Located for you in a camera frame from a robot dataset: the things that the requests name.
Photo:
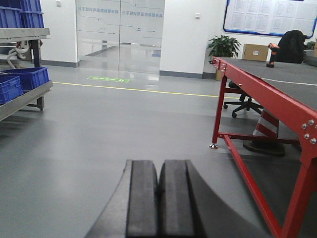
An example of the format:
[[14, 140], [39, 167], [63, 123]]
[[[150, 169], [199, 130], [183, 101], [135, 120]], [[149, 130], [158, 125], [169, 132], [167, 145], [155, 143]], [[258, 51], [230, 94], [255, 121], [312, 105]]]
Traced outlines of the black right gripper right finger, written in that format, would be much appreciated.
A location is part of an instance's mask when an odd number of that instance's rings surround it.
[[189, 160], [166, 160], [159, 178], [162, 238], [267, 238], [209, 187]]

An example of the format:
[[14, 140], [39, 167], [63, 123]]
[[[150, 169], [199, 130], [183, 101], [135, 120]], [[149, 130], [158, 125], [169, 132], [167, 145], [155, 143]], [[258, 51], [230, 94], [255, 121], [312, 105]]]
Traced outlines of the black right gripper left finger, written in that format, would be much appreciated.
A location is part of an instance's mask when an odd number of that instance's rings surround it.
[[118, 185], [86, 237], [157, 237], [157, 186], [152, 161], [127, 160]]

